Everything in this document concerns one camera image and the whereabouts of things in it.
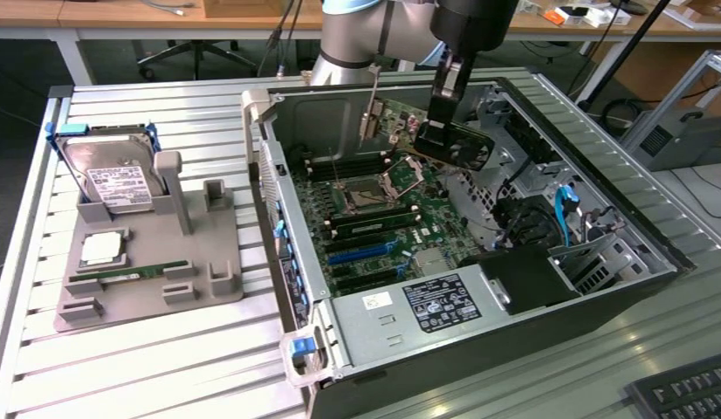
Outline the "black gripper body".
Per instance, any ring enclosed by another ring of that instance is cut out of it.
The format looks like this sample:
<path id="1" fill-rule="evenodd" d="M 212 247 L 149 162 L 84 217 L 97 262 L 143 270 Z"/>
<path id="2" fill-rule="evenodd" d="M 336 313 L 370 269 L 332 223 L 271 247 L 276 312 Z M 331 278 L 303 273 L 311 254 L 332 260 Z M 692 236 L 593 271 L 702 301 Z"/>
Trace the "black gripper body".
<path id="1" fill-rule="evenodd" d="M 431 32 L 457 56 L 493 51 L 505 41 L 517 5 L 517 0 L 439 0 Z"/>

